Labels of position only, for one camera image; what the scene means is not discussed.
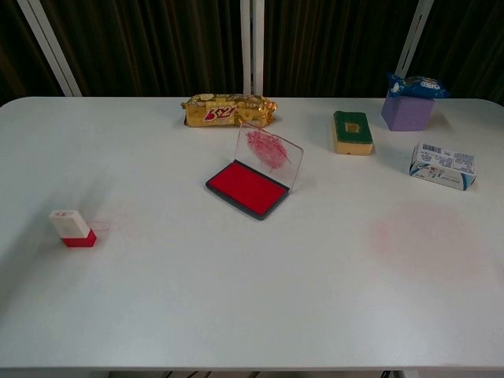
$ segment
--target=yellow sponge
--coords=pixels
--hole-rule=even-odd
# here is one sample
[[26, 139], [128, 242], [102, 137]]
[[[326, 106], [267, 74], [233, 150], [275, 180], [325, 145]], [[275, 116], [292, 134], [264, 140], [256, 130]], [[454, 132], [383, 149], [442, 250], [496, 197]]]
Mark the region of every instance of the yellow sponge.
[[332, 140], [337, 154], [370, 155], [372, 136], [364, 113], [335, 112]]

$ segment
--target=purple cube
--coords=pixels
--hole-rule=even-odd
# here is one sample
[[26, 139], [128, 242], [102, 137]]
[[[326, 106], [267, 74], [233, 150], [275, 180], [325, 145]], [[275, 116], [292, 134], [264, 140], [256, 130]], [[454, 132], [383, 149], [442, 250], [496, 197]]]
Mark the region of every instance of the purple cube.
[[424, 130], [433, 107], [430, 98], [387, 96], [381, 115], [393, 132], [417, 132]]

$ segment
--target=blue snack bag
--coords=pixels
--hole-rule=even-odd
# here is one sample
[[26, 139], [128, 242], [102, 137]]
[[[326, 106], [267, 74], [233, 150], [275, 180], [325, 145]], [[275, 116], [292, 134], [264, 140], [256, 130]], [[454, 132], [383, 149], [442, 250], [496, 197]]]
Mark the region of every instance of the blue snack bag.
[[391, 97], [410, 96], [422, 98], [447, 98], [450, 92], [438, 81], [424, 76], [405, 79], [388, 73], [388, 94]]

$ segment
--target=red ink smudge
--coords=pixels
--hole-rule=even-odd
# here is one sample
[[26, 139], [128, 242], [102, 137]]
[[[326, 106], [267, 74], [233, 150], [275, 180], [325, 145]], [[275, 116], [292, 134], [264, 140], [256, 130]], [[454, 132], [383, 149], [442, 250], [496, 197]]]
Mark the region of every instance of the red ink smudge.
[[284, 145], [275, 135], [259, 131], [247, 132], [246, 144], [271, 170], [282, 167], [286, 161], [291, 163]]
[[368, 229], [376, 261], [415, 280], [470, 279], [485, 270], [480, 237], [461, 209], [402, 202]]

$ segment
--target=red text on wrapper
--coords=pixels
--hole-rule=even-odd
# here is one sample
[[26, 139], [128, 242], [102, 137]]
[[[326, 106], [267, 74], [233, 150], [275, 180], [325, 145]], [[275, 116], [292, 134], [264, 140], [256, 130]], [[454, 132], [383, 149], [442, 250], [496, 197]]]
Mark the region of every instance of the red text on wrapper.
[[235, 111], [236, 105], [210, 108], [203, 120], [208, 122], [210, 122], [211, 120], [225, 120], [231, 117], [235, 113]]

